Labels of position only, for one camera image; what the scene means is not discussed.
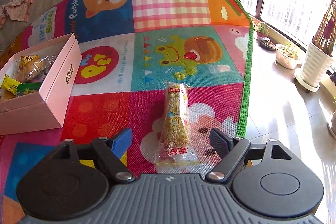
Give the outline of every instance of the mat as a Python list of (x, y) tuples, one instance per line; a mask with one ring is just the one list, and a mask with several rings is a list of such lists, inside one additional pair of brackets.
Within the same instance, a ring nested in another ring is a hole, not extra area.
[[(204, 176), (220, 160), (209, 142), (210, 129), (245, 135), (253, 25), (238, 0), (64, 0), (24, 30), (0, 64), (15, 52), (71, 32), (83, 59), (63, 128), (1, 140), (3, 212), (17, 209), (20, 178), (66, 138), (88, 143), (130, 127), (133, 142), (123, 161), (135, 176)], [(153, 164), (163, 123), (163, 80), (193, 87), (190, 126), (200, 165)]]

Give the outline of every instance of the tiled floor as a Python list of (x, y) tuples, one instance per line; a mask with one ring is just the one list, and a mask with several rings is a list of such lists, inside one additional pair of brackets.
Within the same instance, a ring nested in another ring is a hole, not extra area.
[(336, 104), (323, 87), (307, 94), (293, 78), (294, 70), (275, 63), (275, 52), (265, 51), (254, 42), (246, 138), (252, 143), (278, 139), (295, 153), (325, 188), (315, 215), (323, 223), (334, 224), (336, 140), (327, 130), (327, 120)]

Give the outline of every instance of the plaid pattern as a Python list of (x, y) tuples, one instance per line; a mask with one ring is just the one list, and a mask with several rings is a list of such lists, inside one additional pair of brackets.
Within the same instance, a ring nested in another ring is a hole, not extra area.
[(211, 23), (208, 0), (132, 0), (135, 32)]

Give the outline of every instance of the open cardboard box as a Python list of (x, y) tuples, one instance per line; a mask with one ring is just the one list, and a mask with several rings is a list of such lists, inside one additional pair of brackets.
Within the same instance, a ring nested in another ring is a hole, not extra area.
[(0, 83), (5, 74), (12, 76), (16, 60), (38, 54), (57, 56), (40, 90), (0, 102), (0, 135), (60, 128), (63, 126), (74, 80), (82, 60), (74, 34), (67, 34), (14, 54), (0, 70)]

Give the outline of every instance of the silver rivet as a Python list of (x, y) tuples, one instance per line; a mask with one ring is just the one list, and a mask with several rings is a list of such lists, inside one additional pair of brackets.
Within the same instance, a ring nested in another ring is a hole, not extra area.
[(210, 172), (208, 176), (213, 180), (221, 180), (225, 177), (225, 175), (221, 172)]
[(133, 177), (133, 175), (129, 172), (119, 172), (115, 175), (115, 177), (119, 180), (129, 180)]

